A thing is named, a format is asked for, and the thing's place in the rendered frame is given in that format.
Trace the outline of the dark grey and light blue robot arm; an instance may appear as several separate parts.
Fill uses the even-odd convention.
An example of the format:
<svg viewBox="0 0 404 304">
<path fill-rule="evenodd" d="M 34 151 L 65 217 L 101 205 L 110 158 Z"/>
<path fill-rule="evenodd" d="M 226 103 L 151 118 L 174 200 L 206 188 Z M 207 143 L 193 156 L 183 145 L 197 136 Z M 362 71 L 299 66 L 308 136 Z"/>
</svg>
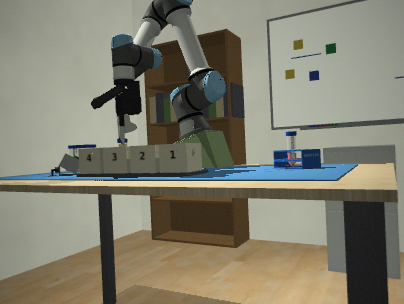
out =
<svg viewBox="0 0 404 304">
<path fill-rule="evenodd" d="M 176 88 L 170 96 L 179 124 L 180 140 L 203 130 L 212 130 L 202 109 L 221 99 L 226 90 L 223 77 L 206 61 L 190 18 L 192 2 L 154 0 L 141 20 L 134 40 L 127 34 L 117 34 L 111 39 L 113 80 L 135 80 L 147 69 L 160 67 L 162 55 L 151 46 L 155 35 L 157 37 L 168 23 L 172 25 L 190 73 L 190 84 Z"/>
</svg>

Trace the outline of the sample tube with blue cap and pink liquid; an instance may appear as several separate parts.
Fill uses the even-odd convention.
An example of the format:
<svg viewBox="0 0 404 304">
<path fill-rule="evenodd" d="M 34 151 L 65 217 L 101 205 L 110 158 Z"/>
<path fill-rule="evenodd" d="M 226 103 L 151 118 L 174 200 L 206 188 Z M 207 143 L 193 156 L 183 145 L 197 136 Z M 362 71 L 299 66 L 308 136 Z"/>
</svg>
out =
<svg viewBox="0 0 404 304">
<path fill-rule="evenodd" d="M 296 131 L 286 132 L 287 136 L 287 150 L 296 150 Z M 297 159 L 296 151 L 288 152 L 288 159 Z M 288 162 L 292 167 L 296 164 L 296 162 Z"/>
</svg>

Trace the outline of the blue tube rack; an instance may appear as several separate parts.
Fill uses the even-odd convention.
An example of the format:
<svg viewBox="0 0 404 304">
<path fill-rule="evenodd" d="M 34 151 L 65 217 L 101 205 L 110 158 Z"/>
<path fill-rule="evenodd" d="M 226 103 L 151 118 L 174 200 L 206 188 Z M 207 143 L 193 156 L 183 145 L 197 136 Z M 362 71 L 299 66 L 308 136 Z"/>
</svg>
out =
<svg viewBox="0 0 404 304">
<path fill-rule="evenodd" d="M 288 159 L 289 151 L 301 151 L 301 158 Z M 273 151 L 274 155 L 274 168 L 284 169 L 309 169 L 321 167 L 321 153 L 320 149 L 300 149 L 300 150 L 278 150 Z M 302 165 L 294 165 L 294 168 L 288 162 L 302 162 Z"/>
</svg>

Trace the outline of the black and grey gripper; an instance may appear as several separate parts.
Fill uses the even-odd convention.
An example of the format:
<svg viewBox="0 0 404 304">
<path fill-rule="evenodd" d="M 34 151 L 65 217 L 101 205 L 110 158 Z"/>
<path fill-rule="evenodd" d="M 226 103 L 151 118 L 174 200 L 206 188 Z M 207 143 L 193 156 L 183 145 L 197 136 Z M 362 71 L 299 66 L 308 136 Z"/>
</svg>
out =
<svg viewBox="0 0 404 304">
<path fill-rule="evenodd" d="M 115 97 L 118 137 L 121 140 L 122 144 L 125 145 L 125 133 L 129 133 L 137 129 L 137 125 L 130 121 L 129 115 L 138 115 L 142 112 L 140 82 L 134 81 L 133 79 L 115 79 L 114 85 L 117 86 L 118 84 L 123 89 L 123 93 Z M 125 87 L 127 87 L 127 89 Z M 117 111 L 117 106 L 119 112 Z"/>
</svg>

